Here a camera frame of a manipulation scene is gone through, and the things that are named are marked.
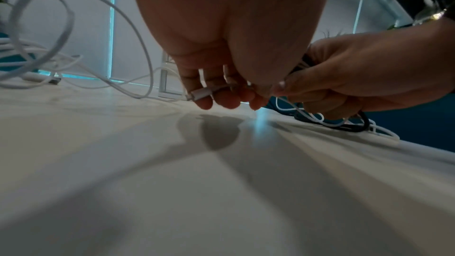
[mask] finger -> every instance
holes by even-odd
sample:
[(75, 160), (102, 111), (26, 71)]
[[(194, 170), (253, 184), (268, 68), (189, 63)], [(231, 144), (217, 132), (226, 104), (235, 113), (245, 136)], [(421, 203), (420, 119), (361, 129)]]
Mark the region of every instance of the finger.
[(224, 66), (224, 75), (227, 83), (240, 85), (240, 87), (232, 87), (231, 90), (240, 97), (242, 102), (249, 102), (254, 99), (256, 93), (246, 88), (248, 82), (238, 73), (233, 64)]
[(264, 107), (265, 105), (267, 105), (268, 102), (269, 102), (268, 98), (265, 98), (265, 97), (262, 97), (262, 96), (256, 94), (254, 99), (252, 99), (249, 102), (249, 104), (250, 104), (251, 109), (258, 110), (258, 109)]
[[(202, 83), (200, 82), (199, 70), (187, 69), (181, 66), (177, 66), (177, 68), (179, 70), (179, 75), (183, 86), (188, 92), (203, 88)], [(199, 99), (194, 103), (196, 103), (197, 106), (204, 110), (209, 110), (213, 106), (213, 100), (210, 96)]]
[[(223, 66), (204, 69), (204, 79), (207, 86), (226, 85)], [(228, 109), (240, 106), (240, 97), (233, 93), (229, 87), (221, 89), (213, 94), (213, 100), (218, 105)]]
[(303, 103), (303, 108), (309, 113), (324, 113), (342, 106), (347, 99), (347, 95), (331, 91), (322, 100)]
[(362, 109), (362, 103), (357, 97), (349, 97), (346, 102), (331, 110), (324, 112), (323, 115), (327, 120), (337, 120), (342, 118), (349, 118), (357, 114)]
[(314, 90), (330, 89), (347, 81), (346, 65), (330, 59), (319, 65), (290, 74), (279, 84), (273, 86), (275, 96), (296, 95)]
[(288, 96), (288, 100), (290, 102), (311, 102), (311, 101), (320, 101), (323, 100), (327, 94), (329, 93), (330, 90), (324, 89), (324, 90), (316, 90), (316, 91), (310, 91), (310, 92), (305, 92), (297, 95), (291, 95)]

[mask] white desk surface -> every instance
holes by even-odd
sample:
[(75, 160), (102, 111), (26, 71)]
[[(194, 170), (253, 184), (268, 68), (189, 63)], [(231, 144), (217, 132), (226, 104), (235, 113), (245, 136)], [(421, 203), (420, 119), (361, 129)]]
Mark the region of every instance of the white desk surface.
[(0, 127), (2, 255), (453, 255), (447, 151), (66, 85)]

